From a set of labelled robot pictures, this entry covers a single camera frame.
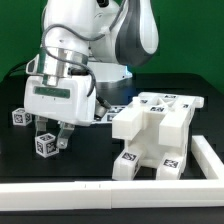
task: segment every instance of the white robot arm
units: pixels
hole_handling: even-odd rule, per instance
[[[120,7],[113,0],[48,0],[45,9],[40,52],[27,65],[33,76],[24,107],[37,116],[37,131],[46,130],[40,117],[60,121],[57,145],[66,148],[74,125],[89,126],[109,108],[96,93],[89,53],[101,62],[139,66],[156,51],[158,32],[150,0],[123,0]]]

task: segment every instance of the white cube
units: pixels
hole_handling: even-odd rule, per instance
[[[26,126],[32,122],[32,115],[24,108],[18,108],[12,112],[12,120],[14,125]]]
[[[140,168],[139,159],[141,155],[140,150],[129,152],[124,149],[114,162],[112,179],[133,180]]]
[[[50,133],[35,137],[36,153],[47,158],[59,153],[55,145],[56,137]]]
[[[156,172],[156,180],[179,180],[184,156],[165,153]]]

